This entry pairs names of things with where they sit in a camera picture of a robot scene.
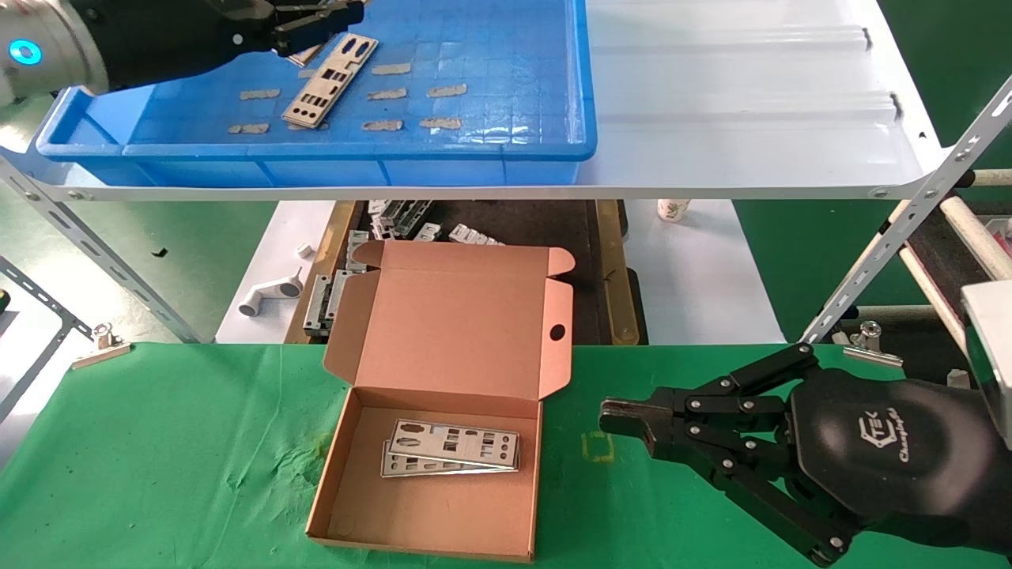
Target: paper cup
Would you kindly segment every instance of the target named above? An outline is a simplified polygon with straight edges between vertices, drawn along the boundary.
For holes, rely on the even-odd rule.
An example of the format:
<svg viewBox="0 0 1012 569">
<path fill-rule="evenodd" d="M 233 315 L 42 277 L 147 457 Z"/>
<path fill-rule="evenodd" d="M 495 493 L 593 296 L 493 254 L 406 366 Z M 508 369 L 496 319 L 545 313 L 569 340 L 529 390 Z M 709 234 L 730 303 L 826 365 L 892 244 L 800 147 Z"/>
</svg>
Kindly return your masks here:
<svg viewBox="0 0 1012 569">
<path fill-rule="evenodd" d="M 691 199 L 658 199 L 657 217 L 668 223 L 677 223 L 689 209 Z"/>
</svg>

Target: yellow stain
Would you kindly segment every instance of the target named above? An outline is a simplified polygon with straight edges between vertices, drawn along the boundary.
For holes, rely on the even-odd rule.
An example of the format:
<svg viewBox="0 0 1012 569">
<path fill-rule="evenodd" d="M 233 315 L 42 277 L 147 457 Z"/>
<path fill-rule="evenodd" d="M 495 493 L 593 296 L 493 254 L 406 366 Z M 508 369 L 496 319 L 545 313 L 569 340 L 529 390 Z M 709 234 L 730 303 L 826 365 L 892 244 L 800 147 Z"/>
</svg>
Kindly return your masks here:
<svg viewBox="0 0 1012 569">
<path fill-rule="evenodd" d="M 603 439 L 607 440 L 607 442 L 608 442 L 608 454 L 607 455 L 596 455 L 596 456 L 591 457 L 590 456 L 590 450 L 589 450 L 590 444 L 588 443 L 588 439 L 589 438 L 603 438 Z M 600 430 L 595 430 L 595 431 L 585 432 L 585 433 L 581 434 L 580 435 L 580 439 L 583 442 L 583 444 L 581 446 L 581 451 L 583 452 L 583 460 L 585 460 L 587 462 L 590 462 L 590 463 L 613 463 L 613 462 L 615 462 L 615 443 L 611 439 L 611 435 L 610 434 L 608 434 L 606 432 L 603 432 L 603 431 L 600 431 Z"/>
</svg>

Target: metal bracket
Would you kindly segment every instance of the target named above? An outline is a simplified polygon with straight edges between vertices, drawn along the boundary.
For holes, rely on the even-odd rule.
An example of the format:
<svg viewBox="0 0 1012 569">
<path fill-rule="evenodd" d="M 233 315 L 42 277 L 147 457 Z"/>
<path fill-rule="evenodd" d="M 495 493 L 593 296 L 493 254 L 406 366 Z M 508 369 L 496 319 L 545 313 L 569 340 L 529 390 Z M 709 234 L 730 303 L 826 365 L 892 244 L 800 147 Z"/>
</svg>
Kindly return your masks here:
<svg viewBox="0 0 1012 569">
<path fill-rule="evenodd" d="M 19 172 L 8 160 L 0 157 L 0 177 L 10 184 L 24 200 L 50 222 L 70 242 L 83 251 L 123 289 L 134 294 L 145 308 L 184 343 L 199 343 L 197 333 L 155 290 L 119 257 L 91 228 L 66 205 L 55 201 L 32 178 Z"/>
<path fill-rule="evenodd" d="M 866 254 L 851 268 L 846 278 L 830 297 L 819 316 L 809 324 L 799 341 L 815 343 L 830 333 L 833 325 L 850 308 L 868 283 L 900 250 L 903 243 L 920 227 L 928 213 L 934 210 L 945 193 L 966 173 L 977 158 L 1009 123 L 1012 111 L 1012 77 L 1009 77 L 991 102 L 984 107 L 959 142 L 949 150 L 938 169 L 920 185 L 910 201 L 899 212 L 896 223 L 869 247 Z"/>
<path fill-rule="evenodd" d="M 46 364 L 49 363 L 50 359 L 53 358 L 53 354 L 60 349 L 64 340 L 67 339 L 67 335 L 71 333 L 72 330 L 77 330 L 87 338 L 92 337 L 91 326 L 88 326 L 81 321 L 80 318 L 74 316 L 74 314 L 64 308 L 62 304 L 57 302 L 53 297 L 46 294 L 41 287 L 36 284 L 33 280 L 28 278 L 26 274 L 21 272 L 13 263 L 8 261 L 3 255 L 0 255 L 0 271 L 10 277 L 18 287 L 24 289 L 26 293 L 35 298 L 38 302 L 43 303 L 46 308 L 53 311 L 58 317 L 60 317 L 60 330 L 57 331 L 50 343 L 46 345 L 38 357 L 28 367 L 28 370 L 21 376 L 15 384 L 14 387 L 10 389 L 10 392 L 4 396 L 3 400 L 0 400 L 0 422 L 3 422 L 7 418 L 7 415 L 14 410 L 14 406 L 17 405 L 18 400 L 21 396 L 28 391 L 28 387 L 31 383 L 35 381 L 38 374 L 43 372 Z"/>
</svg>

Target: green floor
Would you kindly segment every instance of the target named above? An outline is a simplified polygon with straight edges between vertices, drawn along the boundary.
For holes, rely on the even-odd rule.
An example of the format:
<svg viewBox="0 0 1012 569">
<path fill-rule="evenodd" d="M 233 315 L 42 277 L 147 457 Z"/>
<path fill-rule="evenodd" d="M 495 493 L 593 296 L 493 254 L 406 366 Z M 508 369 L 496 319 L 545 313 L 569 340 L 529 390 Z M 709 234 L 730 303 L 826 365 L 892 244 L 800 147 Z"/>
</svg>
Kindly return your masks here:
<svg viewBox="0 0 1012 569">
<path fill-rule="evenodd" d="M 943 145 L 956 141 L 979 109 L 1012 72 L 1009 53 L 1012 3 L 945 0 L 880 5 L 914 76 Z M 39 101 L 7 109 L 10 131 L 33 129 L 45 112 Z M 977 167 L 1012 167 L 1012 136 L 1000 139 Z M 739 217 L 788 339 L 796 338 L 822 308 L 884 221 L 893 202 L 739 201 Z M 273 204 L 84 204 L 75 211 L 203 337 L 209 338 L 227 308 L 273 211 Z M 150 253 L 165 247 L 169 254 Z M 129 337 L 168 340 L 171 335 L 132 297 L 95 267 L 35 212 L 0 187 L 0 254 L 90 322 L 111 320 Z M 0 278 L 0 287 L 10 283 Z M 858 301 L 920 304 L 906 269 L 894 262 Z"/>
</svg>

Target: blue led ring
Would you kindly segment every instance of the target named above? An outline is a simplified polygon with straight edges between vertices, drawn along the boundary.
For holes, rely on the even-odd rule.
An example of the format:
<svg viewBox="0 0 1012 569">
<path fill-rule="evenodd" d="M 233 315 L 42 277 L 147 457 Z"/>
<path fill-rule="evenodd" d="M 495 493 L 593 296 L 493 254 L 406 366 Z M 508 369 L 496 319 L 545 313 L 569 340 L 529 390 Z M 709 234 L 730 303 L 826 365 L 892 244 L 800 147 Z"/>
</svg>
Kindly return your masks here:
<svg viewBox="0 0 1012 569">
<path fill-rule="evenodd" d="M 7 49 L 10 58 L 21 65 L 38 65 L 43 61 L 43 49 L 34 42 L 14 39 Z"/>
</svg>

